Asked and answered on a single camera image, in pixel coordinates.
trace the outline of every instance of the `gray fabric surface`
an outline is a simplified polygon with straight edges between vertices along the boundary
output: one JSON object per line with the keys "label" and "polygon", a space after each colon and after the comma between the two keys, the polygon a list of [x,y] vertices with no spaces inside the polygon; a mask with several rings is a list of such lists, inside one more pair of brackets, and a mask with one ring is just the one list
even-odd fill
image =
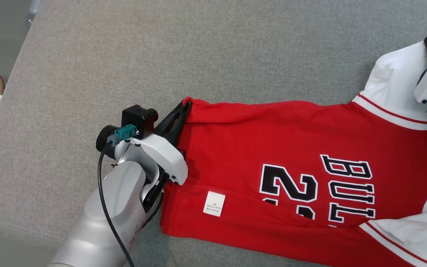
{"label": "gray fabric surface", "polygon": [[[0,105],[0,232],[54,250],[96,188],[98,132],[124,108],[345,103],[379,56],[425,36],[426,0],[47,1]],[[139,266],[314,266],[170,238],[158,221]]]}

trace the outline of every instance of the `chicago bulls jersey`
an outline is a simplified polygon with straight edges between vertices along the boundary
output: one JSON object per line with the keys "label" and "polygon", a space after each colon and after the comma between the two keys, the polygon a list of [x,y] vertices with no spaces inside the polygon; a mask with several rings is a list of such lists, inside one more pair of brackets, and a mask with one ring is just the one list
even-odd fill
{"label": "chicago bulls jersey", "polygon": [[427,266],[427,107],[412,99],[425,55],[418,43],[381,57],[347,105],[188,98],[189,175],[166,186],[163,232],[333,266]]}

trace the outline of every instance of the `care label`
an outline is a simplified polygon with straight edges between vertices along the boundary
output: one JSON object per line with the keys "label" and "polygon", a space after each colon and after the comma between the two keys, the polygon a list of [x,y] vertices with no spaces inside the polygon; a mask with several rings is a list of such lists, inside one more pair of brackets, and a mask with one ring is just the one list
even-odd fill
{"label": "care label", "polygon": [[205,200],[205,206],[203,207],[203,212],[220,217],[222,213],[222,208],[224,206],[225,195],[210,192],[207,194],[207,199]]}

